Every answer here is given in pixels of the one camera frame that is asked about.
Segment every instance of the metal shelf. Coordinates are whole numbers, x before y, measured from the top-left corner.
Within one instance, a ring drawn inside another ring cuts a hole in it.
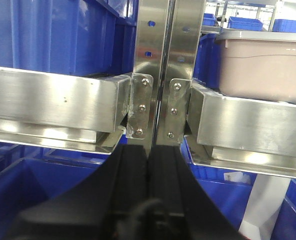
[[[109,154],[124,132],[130,80],[0,67],[0,141]]]
[[[194,81],[188,124],[197,163],[296,177],[296,104],[224,96]]]

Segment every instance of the bolt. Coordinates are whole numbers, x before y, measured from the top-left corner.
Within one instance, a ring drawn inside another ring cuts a hole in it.
[[[143,86],[146,87],[149,84],[150,81],[149,81],[149,79],[144,78],[144,79],[141,80],[141,82],[142,82]]]
[[[143,130],[141,128],[136,130],[136,135],[141,136],[143,134]]]
[[[171,114],[172,115],[177,115],[177,113],[178,113],[178,110],[176,108],[171,109]]]
[[[173,132],[169,132],[168,133],[168,138],[169,139],[173,139],[174,138],[174,133]]]
[[[139,106],[139,111],[140,112],[145,112],[145,110],[146,110],[146,106],[145,105],[142,104],[142,105]]]
[[[181,84],[180,83],[175,83],[174,85],[174,89],[176,90],[176,91],[179,91],[180,89],[181,89]]]

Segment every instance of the stainless steel bracket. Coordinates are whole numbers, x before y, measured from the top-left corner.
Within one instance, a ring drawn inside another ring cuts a hole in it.
[[[171,143],[182,143],[188,111],[191,80],[174,78],[169,85],[165,132]]]
[[[150,116],[153,77],[133,73],[131,78],[130,101],[127,123],[127,138],[144,139]]]

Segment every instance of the reflective metal surface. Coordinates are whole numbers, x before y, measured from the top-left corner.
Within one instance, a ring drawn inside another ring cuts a hole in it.
[[[0,67],[0,119],[111,133],[127,114],[129,88],[125,75],[103,80]]]
[[[173,145],[182,142],[185,116],[176,119],[179,138],[169,137],[169,126],[165,117],[168,110],[168,96],[172,79],[191,79],[199,44],[205,0],[177,0],[174,4],[172,27],[169,29],[169,52],[165,58],[162,76],[162,97],[158,120],[157,145]]]
[[[124,127],[119,126],[117,127],[115,132],[105,133],[95,144],[91,142],[44,138],[31,135],[13,134],[8,132],[0,132],[0,141],[6,143],[44,146],[48,148],[82,151],[89,153],[110,154],[117,146],[122,134],[124,133],[124,130]]]
[[[192,135],[186,137],[193,162],[197,165],[259,174],[296,178],[296,157],[214,147],[208,153]]]
[[[152,76],[140,73],[132,74],[127,138],[144,139],[147,135],[152,86]]]
[[[169,142],[179,144],[184,135],[190,97],[190,80],[174,78],[170,82],[165,132]]]
[[[188,123],[201,145],[296,158],[296,104],[227,97],[193,82]]]
[[[202,34],[219,34],[220,33],[220,27],[219,26],[202,25],[201,33]]]
[[[129,139],[130,144],[142,144],[149,150],[152,145],[156,121],[157,98],[160,87],[160,73],[164,54],[164,40],[170,0],[140,0],[136,51],[135,73],[149,74],[153,77],[153,91],[150,103],[148,130],[144,140]]]
[[[104,135],[102,132],[86,129],[40,125],[5,119],[0,119],[0,132],[93,144]]]

